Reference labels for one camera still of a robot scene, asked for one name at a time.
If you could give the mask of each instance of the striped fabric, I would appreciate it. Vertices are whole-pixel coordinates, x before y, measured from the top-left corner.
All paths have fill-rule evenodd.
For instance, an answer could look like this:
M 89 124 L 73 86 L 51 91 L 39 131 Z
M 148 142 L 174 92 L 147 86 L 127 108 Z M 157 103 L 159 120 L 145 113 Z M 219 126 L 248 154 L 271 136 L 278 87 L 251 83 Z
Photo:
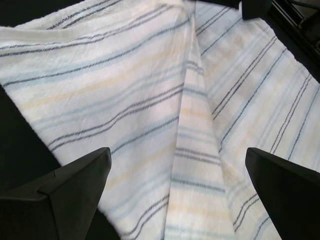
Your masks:
M 86 0 L 0 27 L 0 83 L 62 164 L 110 147 L 123 240 L 280 239 L 245 168 L 320 170 L 319 84 L 262 20 L 182 0 Z

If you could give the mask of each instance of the towel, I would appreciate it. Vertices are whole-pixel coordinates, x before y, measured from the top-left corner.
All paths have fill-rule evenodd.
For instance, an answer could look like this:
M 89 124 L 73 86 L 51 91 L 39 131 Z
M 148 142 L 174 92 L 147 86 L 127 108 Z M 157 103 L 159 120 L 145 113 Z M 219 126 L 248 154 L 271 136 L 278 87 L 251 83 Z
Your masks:
M 320 169 L 319 84 L 228 7 L 86 0 L 0 27 L 0 84 L 62 165 L 110 147 L 98 208 L 123 240 L 280 239 L 247 148 Z

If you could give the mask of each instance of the black plastic piece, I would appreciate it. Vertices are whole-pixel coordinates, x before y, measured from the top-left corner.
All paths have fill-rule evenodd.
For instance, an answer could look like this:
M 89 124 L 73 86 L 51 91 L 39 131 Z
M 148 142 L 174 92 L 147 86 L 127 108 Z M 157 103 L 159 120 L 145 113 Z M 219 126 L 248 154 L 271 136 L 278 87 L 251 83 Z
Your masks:
M 303 17 L 285 0 L 274 0 L 263 19 L 274 30 L 278 39 L 320 83 L 320 51 L 300 33 L 298 25 Z
M 242 18 L 244 20 L 262 18 L 271 5 L 272 0 L 242 0 Z
M 244 20 L 261 18 L 269 11 L 272 0 L 201 0 L 202 2 L 219 4 L 234 9 L 239 9 L 242 2 L 242 18 Z
M 83 240 L 111 168 L 100 148 L 0 195 L 0 239 Z
M 320 11 L 306 19 L 300 25 L 301 31 L 310 43 L 316 44 L 320 41 Z
M 245 165 L 282 240 L 319 239 L 320 174 L 258 148 Z

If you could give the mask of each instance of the white towel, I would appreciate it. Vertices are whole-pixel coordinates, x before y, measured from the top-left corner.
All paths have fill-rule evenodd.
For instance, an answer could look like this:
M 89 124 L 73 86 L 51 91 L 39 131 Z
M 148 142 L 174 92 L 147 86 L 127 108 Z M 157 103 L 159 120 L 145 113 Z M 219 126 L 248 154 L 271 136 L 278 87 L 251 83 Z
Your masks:
M 319 84 L 223 6 L 86 0 L 0 27 L 0 83 L 62 165 L 110 147 L 98 207 L 124 240 L 280 239 L 247 148 L 320 169 Z

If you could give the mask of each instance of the gray stripe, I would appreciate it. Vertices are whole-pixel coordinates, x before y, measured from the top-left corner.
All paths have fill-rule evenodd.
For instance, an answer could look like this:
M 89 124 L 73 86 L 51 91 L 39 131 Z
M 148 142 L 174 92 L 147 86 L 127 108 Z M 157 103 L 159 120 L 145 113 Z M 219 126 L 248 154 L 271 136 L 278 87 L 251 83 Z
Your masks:
M 200 67 L 195 61 L 191 61 L 191 60 L 188 60 L 186 61 L 187 64 L 190 64 L 190 65 L 193 65 L 194 67 L 196 67 L 197 69 L 202 69 L 202 67 Z
M 178 184 L 183 184 L 183 185 L 189 185 L 189 186 L 202 188 L 202 189 L 209 189 L 209 190 L 213 190 L 213 191 L 221 192 L 221 193 L 225 193 L 226 192 L 226 190 L 224 190 L 221 187 L 210 186 L 210 185 L 206 185 L 206 184 L 202 184 L 202 183 L 198 183 L 198 182 L 193 182 L 193 181 L 187 181 L 187 180 L 180 180 L 180 179 L 172 178 L 171 182 L 178 183 Z
M 294 149 L 295 149 L 295 146 L 296 146 L 296 144 L 297 144 L 297 142 L 298 142 L 298 140 L 299 140 L 299 138 L 300 138 L 301 131 L 302 131 L 304 125 L 305 125 L 305 122 L 306 122 L 307 117 L 308 117 L 308 115 L 309 115 L 310 109 L 311 109 L 312 105 L 314 104 L 314 101 L 315 101 L 316 96 L 317 96 L 317 94 L 318 94 L 318 92 L 319 92 L 319 89 L 320 89 L 320 87 L 318 87 L 318 90 L 316 91 L 316 93 L 315 93 L 315 95 L 314 95 L 314 97 L 313 97 L 313 100 L 312 100 L 312 102 L 311 102 L 311 104 L 310 104 L 309 110 L 308 110 L 308 112 L 307 112 L 306 115 L 305 115 L 303 124 L 301 125 L 299 134 L 298 134 L 298 136 L 296 137 L 296 140 L 295 140 L 295 142 L 294 142 L 294 145 L 293 145 L 293 147 L 292 147 L 292 150 L 291 150 L 291 152 L 290 152 L 290 155 L 289 155 L 288 160 L 290 160 L 291 155 L 292 155 L 292 153 L 293 153 L 293 151 L 294 151 Z
M 181 151 L 181 152 L 186 152 L 188 154 L 195 154 L 195 155 L 199 155 L 199 156 L 204 156 L 204 157 L 207 157 L 207 158 L 219 159 L 219 157 L 216 156 L 216 155 L 212 155 L 212 154 L 208 154 L 208 153 L 200 152 L 200 151 L 194 151 L 194 150 L 191 150 L 191 149 L 188 149 L 188 148 L 184 148 L 184 147 L 177 147 L 175 150 L 176 151 Z
M 168 10 L 172 9 L 173 7 L 172 6 L 166 7 L 163 11 L 153 15 L 152 17 L 146 19 L 145 21 L 138 22 L 139 20 L 144 19 L 145 17 L 148 17 L 148 16 L 152 15 L 152 14 L 158 12 L 159 10 L 161 10 L 163 8 L 165 8 L 165 5 L 162 5 L 162 6 L 156 8 L 156 9 L 154 9 L 152 11 L 149 11 L 149 12 L 137 17 L 135 20 L 131 21 L 130 23 L 128 23 L 125 26 L 122 26 L 122 27 L 119 27 L 119 28 L 116 28 L 114 30 L 107 31 L 107 32 L 104 32 L 104 33 L 97 33 L 97 34 L 92 35 L 92 36 L 82 36 L 82 37 L 78 37 L 78 38 L 76 38 L 74 40 L 64 41 L 64 42 L 56 41 L 56 42 L 49 42 L 49 43 L 17 44 L 17 45 L 3 46 L 3 47 L 0 47 L 0 50 L 23 48 L 23 47 L 33 47 L 33 46 L 49 46 L 49 45 L 56 45 L 56 44 L 62 44 L 62 43 L 67 44 L 67 43 L 72 43 L 72 42 L 79 41 L 79 40 L 92 40 L 92 39 L 97 38 L 97 37 L 105 37 L 105 36 L 107 36 L 109 34 L 112 34 L 112 33 L 120 34 L 120 33 L 129 31 L 129 30 L 132 30 L 132 29 L 134 29 L 136 27 L 141 26 L 142 24 L 145 24 L 145 23 L 155 19 L 156 17 L 158 17 L 161 14 L 167 12 Z
M 142 231 L 142 228 L 145 226 L 145 224 L 146 224 L 154 215 L 156 215 L 156 213 L 158 213 L 161 209 L 163 209 L 164 207 L 166 207 L 168 204 L 169 204 L 169 202 L 166 202 L 165 204 L 163 204 L 163 205 L 161 205 L 160 207 L 158 207 L 158 208 L 141 224 L 141 227 L 140 227 L 140 229 L 139 229 L 139 232 L 136 234 L 136 236 L 133 237 L 133 238 L 130 238 L 129 240 L 136 240 L 136 239 L 139 237 L 139 235 L 140 235 L 140 233 L 141 233 L 141 231 Z
M 62 27 L 62 29 L 66 29 L 66 28 L 72 26 L 73 24 L 79 22 L 80 20 L 85 19 L 85 18 L 87 18 L 87 17 L 89 17 L 89 16 L 91 16 L 91 15 L 93 15 L 93 14 L 99 13 L 99 12 L 101 12 L 102 10 L 105 10 L 105 9 L 107 9 L 107 8 L 109 8 L 109 7 L 112 7 L 113 5 L 115 5 L 115 4 L 117 4 L 117 3 L 121 2 L 121 1 L 122 1 L 122 0 L 117 0 L 117 1 L 109 4 L 108 6 L 104 6 L 104 7 L 99 8 L 99 9 L 93 11 L 93 12 L 90 12 L 90 13 L 84 15 L 84 16 L 81 16 L 81 17 L 77 18 L 76 20 L 68 23 L 68 24 L 65 25 L 64 27 Z
M 245 211 L 244 211 L 244 213 L 243 213 L 243 216 L 242 216 L 242 218 L 241 218 L 241 220 L 240 220 L 240 223 L 239 223 L 239 225 L 235 228 L 234 232 L 236 232 L 236 231 L 240 228 L 243 220 L 245 219 L 246 213 L 247 213 L 247 211 L 249 210 L 249 208 L 250 208 L 253 204 L 255 204 L 256 202 L 258 202 L 259 200 L 260 200 L 260 198 L 254 200 L 254 201 L 245 209 Z
M 291 105 L 291 108 L 290 108 L 288 114 L 287 114 L 286 117 L 285 117 L 285 120 L 284 120 L 282 126 L 280 127 L 280 130 L 279 130 L 279 132 L 278 132 L 278 134 L 277 134 L 277 136 L 276 136 L 276 138 L 275 138 L 275 140 L 274 140 L 274 142 L 273 142 L 273 144 L 272 144 L 272 147 L 271 147 L 269 153 L 271 153 L 272 149 L 274 148 L 274 146 L 275 146 L 275 144 L 276 144 L 276 142 L 277 142 L 277 140 L 278 140 L 278 137 L 279 137 L 279 135 L 280 135 L 280 133 L 281 133 L 281 130 L 282 130 L 282 128 L 285 126 L 285 124 L 286 124 L 286 122 L 287 122 L 287 119 L 288 119 L 288 117 L 289 117 L 289 114 L 291 113 L 291 111 L 292 111 L 292 109 L 293 109 L 293 107 L 294 107 L 294 105 L 295 105 L 295 103 L 296 103 L 296 101 L 297 101 L 297 99 L 298 99 L 298 97 L 299 97 L 299 95 L 300 95 L 300 92 L 301 92 L 301 90 L 304 88 L 305 83 L 307 82 L 309 76 L 310 76 L 310 73 L 309 73 L 309 75 L 304 79 L 304 82 L 303 82 L 300 90 L 298 91 L 298 93 L 297 93 L 297 95 L 296 95 L 296 97 L 295 97 L 295 99 L 294 99 L 294 101 L 293 101 L 293 103 L 292 103 L 292 105 Z
M 167 91 L 164 91 L 164 92 L 162 92 L 162 93 L 160 93 L 160 94 L 158 94 L 158 95 L 152 96 L 152 97 L 147 98 L 147 99 L 142 100 L 142 101 L 135 102 L 135 103 L 129 105 L 128 107 L 126 107 L 124 110 L 118 112 L 113 118 L 111 118 L 110 120 L 104 122 L 103 124 L 99 124 L 99 125 L 96 125 L 96 126 L 93 126 L 93 127 L 90 127 L 90 128 L 83 129 L 83 130 L 81 130 L 81 131 L 76 131 L 76 132 L 72 132 L 72 133 L 65 134 L 65 135 L 62 135 L 62 136 L 60 136 L 60 137 L 57 137 L 57 138 L 55 138 L 53 141 L 51 141 L 51 142 L 47 145 L 47 147 L 50 147 L 52 144 L 54 144 L 55 142 L 57 142 L 57 141 L 59 141 L 59 140 L 61 140 L 61 139 L 65 139 L 65 138 L 69 138 L 69 137 L 73 137 L 73 136 L 78 136 L 78 135 L 80 135 L 80 134 L 84 134 L 84 133 L 87 133 L 87 132 L 92 131 L 92 130 L 96 130 L 96 129 L 103 128 L 103 127 L 105 127 L 106 125 L 112 123 L 112 122 L 115 120 L 115 122 L 111 125 L 111 126 L 113 126 L 113 125 L 114 125 L 116 122 L 118 122 L 120 119 L 122 119 L 122 118 L 124 118 L 124 117 L 126 117 L 126 116 L 129 116 L 129 115 L 131 115 L 131 114 L 133 114 L 133 113 L 140 112 L 141 109 L 147 109 L 147 108 L 145 108 L 145 107 L 150 106 L 150 105 L 146 105 L 146 106 L 144 106 L 144 107 L 142 107 L 142 108 L 137 108 L 137 109 L 135 109 L 135 110 L 133 110 L 133 111 L 127 112 L 129 109 L 138 107 L 138 106 L 140 106 L 140 105 L 144 105 L 144 104 L 149 103 L 149 102 L 151 102 L 151 101 L 153 101 L 153 100 L 159 99 L 159 98 L 161 98 L 161 97 L 163 97 L 163 96 L 165 96 L 165 95 L 167 95 L 167 94 L 169 94 L 169 93 L 172 93 L 173 91 L 176 91 L 177 89 L 180 89 L 180 90 L 176 91 L 173 95 L 170 95 L 170 96 L 169 96 L 169 97 L 173 97 L 173 96 L 175 96 L 176 94 L 182 92 L 182 89 L 181 89 L 181 88 L 182 88 L 183 86 L 184 86 L 184 84 L 182 83 L 182 84 L 180 84 L 180 85 L 178 85 L 178 86 L 175 86 L 175 87 L 173 87 L 173 88 L 171 88 L 171 89 L 169 89 L 169 90 L 167 90 Z
M 175 118 L 173 118 L 173 119 L 171 119 L 171 120 L 169 120 L 169 121 L 161 124 L 160 126 L 156 126 L 156 127 L 152 128 L 151 130 L 146 131 L 146 132 L 144 132 L 143 134 L 141 134 L 141 135 L 139 135 L 139 136 L 137 136 L 137 137 L 135 137 L 135 138 L 133 138 L 133 139 L 130 139 L 129 141 L 126 141 L 126 142 L 122 143 L 120 146 L 116 147 L 115 150 L 113 150 L 113 151 L 111 152 L 111 154 L 114 154 L 114 153 L 117 152 L 118 150 L 122 149 L 124 146 L 126 146 L 126 145 L 128 145 L 128 144 L 131 144 L 131 143 L 135 142 L 136 140 L 138 140 L 138 139 L 140 139 L 140 138 L 143 138 L 143 137 L 145 137 L 145 136 L 147 136 L 147 135 L 149 135 L 149 134 L 151 134 L 151 133 L 153 133 L 153 132 L 161 129 L 161 128 L 163 128 L 163 127 L 165 127 L 165 126 L 167 126 L 167 125 L 169 125 L 169 124 L 177 121 L 178 119 L 179 119 L 179 117 L 177 116 L 177 117 L 175 117 Z M 67 141 L 67 142 L 60 143 L 59 145 L 57 145 L 57 146 L 55 146 L 54 148 L 52 148 L 51 151 L 53 152 L 54 150 L 62 147 L 62 146 L 65 145 L 65 144 L 73 143 L 73 142 L 79 141 L 79 140 L 81 140 L 81 139 L 74 139 L 74 140 L 70 140 L 70 141 Z
M 202 163 L 220 166 L 220 162 L 218 162 L 218 161 L 212 161 L 212 160 L 208 160 L 205 158 L 190 156 L 190 155 L 182 154 L 182 153 L 175 153 L 175 155 L 180 158 L 186 158 L 186 159 L 191 159 L 191 160 L 195 160 L 195 161 L 202 162 Z
M 222 8 L 217 14 L 215 14 L 214 16 L 210 17 L 210 19 L 208 21 L 206 21 L 204 24 L 202 24 L 200 27 L 198 27 L 196 29 L 196 31 L 200 30 L 204 25 L 206 25 L 208 22 L 210 22 L 212 19 L 214 19 L 219 13 L 221 13 L 223 10 L 225 10 L 227 7 Z
M 191 88 L 188 88 L 188 87 L 185 87 L 183 90 L 186 91 L 186 92 L 193 93 L 193 94 L 198 94 L 198 95 L 201 95 L 201 96 L 204 96 L 204 97 L 208 96 L 207 93 L 205 93 L 203 91 L 197 91 L 197 90 L 194 90 L 194 89 L 191 89 Z
M 239 18 L 231 27 L 229 27 L 217 40 L 215 40 L 206 50 L 203 51 L 203 53 L 201 53 L 201 56 L 203 54 L 205 54 L 213 45 L 216 44 L 216 42 L 218 42 L 225 34 L 227 34 L 239 21 L 241 20 L 241 18 Z
M 97 7 L 97 6 L 100 6 L 100 5 L 102 5 L 102 4 L 105 4 L 105 3 L 109 2 L 109 1 L 110 1 L 110 0 L 104 0 L 104 1 L 101 1 L 101 2 L 99 2 L 99 3 L 97 3 L 97 4 L 88 6 L 87 8 L 84 8 L 84 9 L 81 9 L 81 10 L 79 10 L 79 11 L 76 11 L 76 12 L 74 12 L 73 14 L 71 14 L 71 15 L 67 16 L 66 18 L 62 19 L 61 21 L 57 22 L 56 24 L 48 27 L 47 30 L 54 29 L 54 28 L 58 27 L 59 25 L 61 25 L 62 23 L 64 23 L 65 21 L 73 18 L 74 16 L 76 16 L 76 15 L 78 15 L 78 14 L 81 14 L 81 13 L 87 11 L 87 10 L 90 10 L 90 9 L 92 9 L 92 8 L 94 8 L 94 7 Z
M 174 31 L 174 30 L 180 28 L 181 26 L 185 25 L 188 22 L 189 22 L 189 19 L 187 19 L 186 21 L 184 21 L 184 22 L 182 22 L 182 23 L 180 23 L 178 25 L 175 25 L 173 27 L 169 27 L 167 29 L 161 30 L 161 31 L 155 33 L 154 35 L 148 37 L 146 40 L 144 40 L 140 44 L 136 45 L 135 47 L 131 48 L 130 50 L 124 51 L 124 52 L 122 52 L 122 53 L 120 53 L 118 55 L 109 57 L 107 59 L 104 59 L 104 60 L 89 64 L 89 65 L 85 65 L 85 66 L 82 66 L 82 67 L 78 67 L 78 68 L 75 68 L 75 69 L 72 69 L 72 70 L 68 70 L 68 71 L 63 71 L 63 72 L 57 72 L 57 73 L 54 73 L 54 74 L 48 74 L 48 75 L 43 75 L 43 76 L 32 77 L 32 78 L 27 78 L 27 79 L 23 79 L 23 80 L 9 81 L 9 82 L 4 83 L 2 86 L 5 88 L 5 87 L 7 87 L 9 85 L 12 85 L 12 84 L 19 84 L 19 83 L 25 83 L 25 82 L 30 82 L 30 81 L 34 81 L 34 80 L 44 79 L 44 78 L 57 77 L 57 76 L 65 75 L 65 74 L 78 72 L 78 71 L 81 71 L 81 70 L 84 70 L 84 69 L 88 69 L 88 68 L 91 68 L 91 67 L 94 67 L 94 66 L 97 66 L 97 65 L 105 64 L 105 63 L 113 61 L 113 60 L 115 60 L 117 58 L 123 57 L 123 56 L 125 56 L 125 55 L 127 55 L 129 53 L 132 53 L 133 51 L 139 49 L 141 46 L 143 46 L 147 42 L 151 41 L 152 39 L 154 39 L 154 38 L 156 38 L 156 37 L 158 37 L 158 36 L 160 36 L 162 34 Z
M 157 131 L 157 130 L 159 130 L 159 129 L 162 129 L 162 128 L 166 127 L 167 125 L 172 124 L 172 123 L 174 123 L 175 121 L 178 121 L 178 120 L 179 120 L 179 116 L 176 116 L 175 118 L 172 118 L 172 119 L 170 119 L 169 121 L 166 121 L 165 123 L 163 123 L 163 124 L 161 124 L 161 125 L 159 125 L 159 126 L 156 126 L 156 127 L 152 128 L 152 129 L 144 132 L 143 134 L 141 134 L 141 135 L 139 135 L 139 136 L 137 136 L 137 137 L 135 137 L 135 138 L 133 138 L 133 139 L 130 139 L 129 141 L 126 141 L 126 142 L 122 143 L 120 146 L 116 147 L 116 148 L 111 152 L 111 154 L 114 154 L 114 153 L 117 152 L 118 150 L 122 149 L 124 146 L 126 146 L 126 145 L 128 145 L 128 144 L 131 144 L 131 143 L 135 142 L 136 140 L 138 140 L 138 139 L 140 139 L 140 138 L 143 138 L 143 137 L 145 137 L 145 136 L 147 136 L 147 135 L 149 135 L 149 134 L 151 134 L 151 133 L 153 133 L 153 132 L 155 132 L 155 131 Z
M 138 109 L 135 109 L 135 110 L 126 112 L 126 113 L 123 114 L 122 116 L 118 117 L 110 126 L 106 127 L 105 129 L 100 130 L 100 131 L 95 132 L 95 133 L 92 133 L 92 134 L 89 134 L 89 135 L 86 135 L 86 136 L 82 136 L 82 137 L 78 137 L 78 138 L 75 138 L 75 139 L 71 139 L 71 140 L 64 141 L 64 142 L 58 144 L 56 147 L 53 147 L 53 148 L 52 148 L 52 151 L 55 150 L 55 149 L 57 149 L 58 147 L 61 147 L 61 146 L 65 145 L 65 144 L 77 142 L 77 141 L 80 141 L 80 140 L 82 140 L 82 139 L 87 139 L 87 138 L 91 138 L 91 137 L 94 137 L 94 136 L 103 134 L 103 133 L 107 132 L 108 130 L 110 130 L 110 129 L 111 129 L 118 121 L 120 121 L 121 119 L 123 119 L 123 118 L 125 118 L 125 117 L 127 117 L 127 116 L 129 116 L 129 115 L 136 114 L 136 113 L 138 113 L 138 112 L 144 111 L 144 110 L 146 110 L 146 109 L 148 109 L 148 108 L 151 108 L 151 107 L 153 107 L 153 106 L 155 106 L 155 105 L 157 105 L 157 104 L 160 104 L 160 103 L 162 103 L 162 102 L 164 102 L 164 101 L 166 101 L 166 100 L 168 100 L 168 99 L 170 99 L 170 98 L 172 98 L 172 97 L 174 97 L 174 96 L 176 96 L 177 94 L 180 94 L 180 93 L 182 93 L 182 90 L 178 90 L 178 91 L 174 92 L 173 94 L 171 94 L 171 95 L 169 95 L 169 96 L 166 96 L 165 98 L 162 98 L 162 99 L 160 99 L 160 100 L 158 100 L 158 101 L 156 101 L 156 102 L 153 102 L 153 103 L 151 103 L 151 104 L 149 104 L 149 105 L 146 105 L 146 106 L 143 106 L 143 107 L 141 107 L 141 108 L 138 108 Z
M 259 235 L 259 232 L 262 228 L 262 226 L 270 219 L 270 217 L 268 216 L 265 220 L 263 220 L 263 222 L 261 223 L 261 225 L 259 226 L 258 228 L 258 231 L 256 232 L 256 235 L 254 236 L 253 240 L 256 240 L 258 235 Z
M 146 22 L 149 22 L 150 20 L 158 17 L 159 15 L 161 15 L 161 14 L 164 13 L 164 12 L 165 12 L 165 10 L 162 11 L 162 12 L 160 12 L 160 13 L 158 13 L 158 14 L 156 14 L 155 16 L 150 17 L 149 19 L 146 19 L 145 21 L 142 21 L 142 22 L 140 22 L 140 23 L 137 23 L 137 24 L 135 24 L 135 25 L 132 25 L 132 26 L 130 26 L 130 27 L 127 27 L 126 29 L 122 29 L 122 30 L 119 30 L 119 31 L 116 31 L 116 32 L 112 32 L 112 33 L 110 33 L 110 34 L 108 34 L 108 33 L 107 33 L 107 34 L 104 34 L 104 36 L 103 36 L 102 38 L 99 38 L 99 39 L 96 39 L 96 40 L 86 41 L 86 42 L 77 42 L 77 43 L 67 44 L 67 45 L 63 45 L 63 46 L 55 46 L 55 47 L 44 48 L 44 49 L 34 49 L 34 50 L 25 50 L 25 51 L 4 53 L 4 54 L 0 54 L 0 58 L 2 58 L 2 57 L 8 57 L 8 56 L 23 55 L 23 54 L 32 54 L 32 53 L 48 52 L 48 51 L 53 51 L 53 50 L 60 50 L 60 49 L 65 49 L 65 48 L 80 46 L 80 45 L 95 44 L 95 43 L 100 42 L 100 41 L 102 41 L 102 40 L 104 40 L 104 39 L 106 39 L 106 38 L 113 37 L 113 36 L 115 36 L 115 35 L 117 35 L 117 34 L 126 32 L 126 31 L 131 30 L 131 29 L 133 29 L 133 28 L 136 28 L 136 27 L 138 27 L 138 26 L 140 26 L 140 25 L 142 25 L 142 24 L 144 24 L 144 23 L 146 23 Z M 175 28 L 175 29 L 176 29 L 176 28 L 179 28 L 179 27 L 181 27 L 182 25 L 184 25 L 184 24 L 186 24 L 186 23 L 188 23 L 188 22 L 189 22 L 189 18 L 188 18 L 185 22 L 180 23 L 180 24 L 174 26 L 173 28 Z M 161 34 L 163 34 L 163 33 L 170 32 L 170 31 L 172 31 L 171 28 L 167 28 L 167 29 L 165 29 L 165 30 L 162 30 L 162 31 L 156 33 L 156 34 L 160 34 L 160 35 L 161 35 Z
M 186 68 L 196 72 L 200 76 L 204 76 L 204 70 L 203 69 L 201 70 L 201 69 L 198 69 L 198 68 L 195 68 L 195 67 L 192 67 L 192 66 L 187 66 Z
M 291 115 L 290 115 L 290 118 L 289 118 L 288 122 L 287 122 L 286 125 L 285 125 L 285 128 L 284 128 L 284 130 L 283 130 L 283 132 L 282 132 L 282 134 L 281 134 L 281 137 L 280 137 L 280 139 L 279 139 L 279 141 L 278 141 L 275 149 L 273 150 L 273 154 L 275 154 L 275 152 L 276 152 L 276 150 L 277 150 L 277 148 L 278 148 L 278 146 L 279 146 L 279 144 L 280 144 L 280 142 L 281 142 L 281 140 L 282 140 L 282 137 L 284 136 L 284 134 L 285 134 L 285 132 L 286 132 L 286 129 L 287 129 L 287 127 L 288 127 L 288 125 L 289 125 L 289 123 L 290 123 L 290 121 L 291 121 L 291 118 L 292 118 L 292 116 L 294 115 L 294 113 L 295 113 L 295 111 L 296 111 L 296 108 L 297 108 L 297 106 L 298 106 L 298 104 L 299 104 L 299 102 L 300 102 L 300 100 L 301 100 L 304 92 L 305 92 L 306 89 L 307 89 L 307 86 L 308 86 L 310 80 L 311 80 L 311 77 L 309 78 L 308 82 L 306 83 L 306 85 L 305 85 L 305 87 L 304 87 L 304 89 L 303 89 L 303 91 L 302 91 L 302 93 L 301 93 L 301 95 L 300 95 L 300 97 L 299 97 L 299 100 L 298 100 L 298 102 L 296 103 L 296 105 L 295 105 L 295 107 L 294 107 L 294 109 L 293 109 L 293 111 L 292 111 L 292 113 L 291 113 Z
M 245 201 L 245 202 L 242 204 L 241 209 L 240 209 L 240 211 L 239 211 L 239 214 L 238 214 L 238 216 L 236 216 L 233 225 L 236 225 L 236 223 L 237 223 L 237 221 L 239 220 L 240 215 L 241 215 L 242 210 L 244 209 L 245 205 L 246 205 L 248 202 L 250 202 L 253 198 L 255 198 L 257 195 L 258 195 L 257 193 L 254 194 L 252 197 L 250 197 L 247 201 Z
M 261 85 L 264 83 L 264 81 L 266 80 L 266 78 L 268 77 L 268 75 L 271 73 L 272 69 L 274 68 L 274 66 L 276 65 L 276 63 L 279 61 L 279 59 L 282 57 L 282 55 L 284 54 L 284 52 L 287 49 L 283 50 L 280 54 L 280 56 L 275 60 L 274 64 L 271 66 L 270 70 L 267 72 L 267 74 L 264 76 L 263 80 L 261 81 L 261 83 L 259 84 L 259 86 L 256 88 L 256 90 L 254 91 L 254 93 L 252 94 L 252 96 L 249 98 L 249 100 L 247 101 L 247 103 L 245 104 L 245 106 L 243 107 L 241 113 L 239 114 L 239 116 L 235 119 L 235 121 L 233 122 L 233 124 L 231 125 L 231 127 L 229 128 L 229 130 L 226 132 L 226 134 L 224 135 L 224 137 L 221 140 L 221 148 L 219 149 L 219 153 L 222 151 L 223 149 L 223 142 L 226 139 L 227 135 L 230 133 L 230 131 L 232 130 L 232 128 L 235 126 L 235 124 L 237 123 L 237 121 L 239 120 L 239 118 L 242 116 L 242 114 L 244 113 L 244 111 L 246 110 L 247 106 L 249 105 L 249 103 L 251 102 L 251 100 L 254 98 L 254 96 L 256 95 L 257 91 L 259 90 L 259 88 L 261 87 Z
M 239 77 L 238 81 L 236 81 L 236 83 L 231 87 L 231 89 L 227 92 L 227 94 L 223 97 L 223 99 L 220 101 L 220 103 L 216 106 L 216 108 L 213 110 L 212 115 L 215 114 L 215 112 L 217 111 L 217 109 L 221 106 L 221 104 L 224 102 L 224 100 L 226 100 L 226 98 L 228 97 L 228 95 L 231 93 L 231 91 L 236 87 L 236 85 L 240 82 L 240 80 L 242 79 L 242 77 L 247 73 L 247 71 L 251 68 L 251 66 L 256 62 L 256 60 L 260 57 L 260 55 L 264 52 L 264 50 L 268 47 L 268 45 L 273 41 L 273 39 L 276 36 L 273 36 L 272 39 L 265 45 L 265 47 L 261 50 L 261 52 L 258 54 L 258 56 L 256 56 L 256 58 L 250 63 L 250 65 L 246 68 L 246 70 L 244 71 L 244 73 Z M 221 113 L 221 111 L 225 108 L 225 106 L 227 105 L 227 103 L 230 101 L 230 99 L 233 97 L 233 95 L 237 92 L 237 90 L 239 89 L 239 87 L 244 83 L 244 81 L 247 79 L 247 77 L 250 75 L 250 73 L 256 68 L 256 66 L 258 65 L 258 63 L 261 61 L 261 59 L 265 56 L 265 54 L 268 52 L 268 50 L 273 46 L 273 44 L 275 44 L 277 39 L 275 39 L 273 41 L 273 43 L 266 49 L 266 51 L 263 53 L 263 55 L 261 56 L 261 58 L 256 62 L 256 64 L 252 67 L 252 69 L 249 71 L 249 73 L 244 77 L 244 79 L 242 80 L 242 82 L 239 84 L 239 86 L 235 89 L 235 91 L 232 93 L 232 95 L 228 98 L 227 102 L 223 105 L 223 107 L 220 109 L 220 111 L 216 114 L 216 116 L 213 118 L 213 120 L 215 120 L 217 118 L 217 116 Z
M 214 24 L 216 21 L 218 21 L 223 15 L 225 15 L 231 8 L 224 11 L 220 16 L 218 16 L 213 22 L 211 22 L 208 26 L 206 26 L 204 29 L 202 29 L 200 32 L 196 34 L 196 36 L 199 36 L 202 34 L 207 28 L 209 28 L 212 24 Z
M 119 235 L 121 236 L 128 236 L 128 235 L 131 235 L 133 234 L 137 228 L 138 228 L 138 225 L 140 223 L 140 221 L 142 220 L 142 218 L 147 215 L 148 212 L 150 212 L 152 209 L 154 209 L 156 206 L 158 206 L 160 203 L 162 203 L 164 200 L 168 199 L 169 198 L 169 194 L 164 196 L 162 199 L 160 199 L 159 201 L 155 202 L 154 204 L 152 204 L 146 211 L 144 211 L 144 213 L 140 216 L 138 222 L 136 223 L 136 225 L 134 226 L 134 228 L 131 230 L 131 231 L 128 231 L 128 232 L 124 232 L 124 233 L 120 233 Z

